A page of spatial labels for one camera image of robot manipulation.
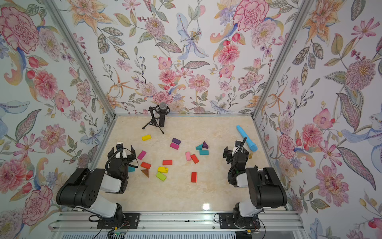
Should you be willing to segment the magenta block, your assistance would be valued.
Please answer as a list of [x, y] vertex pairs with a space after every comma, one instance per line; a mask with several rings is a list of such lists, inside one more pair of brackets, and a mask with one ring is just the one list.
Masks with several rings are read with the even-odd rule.
[[145, 155], [147, 154], [147, 152], [146, 151], [141, 151], [140, 153], [139, 153], [139, 155], [137, 156], [137, 159], [139, 159], [139, 160], [142, 160], [144, 157], [145, 157]]
[[178, 144], [172, 142], [172, 143], [170, 144], [170, 147], [173, 148], [173, 149], [178, 150], [180, 146], [179, 146]]

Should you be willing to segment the pink rectangular block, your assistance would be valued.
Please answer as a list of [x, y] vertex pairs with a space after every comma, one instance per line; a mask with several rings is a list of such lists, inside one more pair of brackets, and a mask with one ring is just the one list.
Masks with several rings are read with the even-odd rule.
[[191, 158], [191, 154], [190, 154], [190, 152], [186, 152], [186, 160], [187, 161], [191, 161], [192, 160], [192, 158]]

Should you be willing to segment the purple rectangular block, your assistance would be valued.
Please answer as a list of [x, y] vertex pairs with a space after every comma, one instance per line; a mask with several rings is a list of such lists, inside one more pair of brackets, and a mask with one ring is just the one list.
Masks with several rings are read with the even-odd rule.
[[175, 143], [177, 145], [180, 145], [181, 144], [181, 141], [179, 139], [176, 139], [176, 138], [173, 138], [172, 139], [172, 143]]

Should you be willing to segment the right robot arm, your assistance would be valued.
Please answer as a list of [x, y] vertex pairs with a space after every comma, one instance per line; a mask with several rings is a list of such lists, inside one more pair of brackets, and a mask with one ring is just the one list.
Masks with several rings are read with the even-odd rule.
[[287, 204], [286, 192], [272, 167], [247, 167], [249, 151], [244, 148], [244, 141], [236, 141], [233, 150], [226, 147], [223, 158], [230, 165], [227, 181], [236, 188], [247, 188], [249, 198], [235, 205], [231, 220], [243, 228], [245, 224], [253, 225], [257, 215], [269, 207], [276, 209]]

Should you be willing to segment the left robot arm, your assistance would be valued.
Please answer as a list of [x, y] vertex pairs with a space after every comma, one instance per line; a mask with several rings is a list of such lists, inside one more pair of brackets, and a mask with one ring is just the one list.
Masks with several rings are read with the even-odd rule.
[[104, 169], [77, 168], [59, 189], [56, 195], [57, 204], [91, 212], [108, 225], [123, 225], [126, 217], [122, 206], [110, 202], [100, 192], [123, 194], [128, 185], [128, 169], [139, 166], [132, 164], [135, 160], [135, 149], [125, 148], [122, 142], [118, 143], [107, 154]]

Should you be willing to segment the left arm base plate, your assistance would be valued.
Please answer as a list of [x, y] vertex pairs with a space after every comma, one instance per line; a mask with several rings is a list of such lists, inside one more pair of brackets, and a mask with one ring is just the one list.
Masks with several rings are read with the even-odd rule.
[[112, 218], [102, 218], [98, 222], [96, 228], [102, 230], [135, 230], [138, 228], [140, 216], [140, 213], [123, 213], [123, 216], [119, 215]]

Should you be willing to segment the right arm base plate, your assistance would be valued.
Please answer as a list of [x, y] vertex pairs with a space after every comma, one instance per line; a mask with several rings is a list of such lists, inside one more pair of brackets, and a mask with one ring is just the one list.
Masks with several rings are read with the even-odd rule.
[[245, 218], [233, 213], [218, 213], [217, 221], [221, 229], [255, 230], [261, 228], [257, 215]]

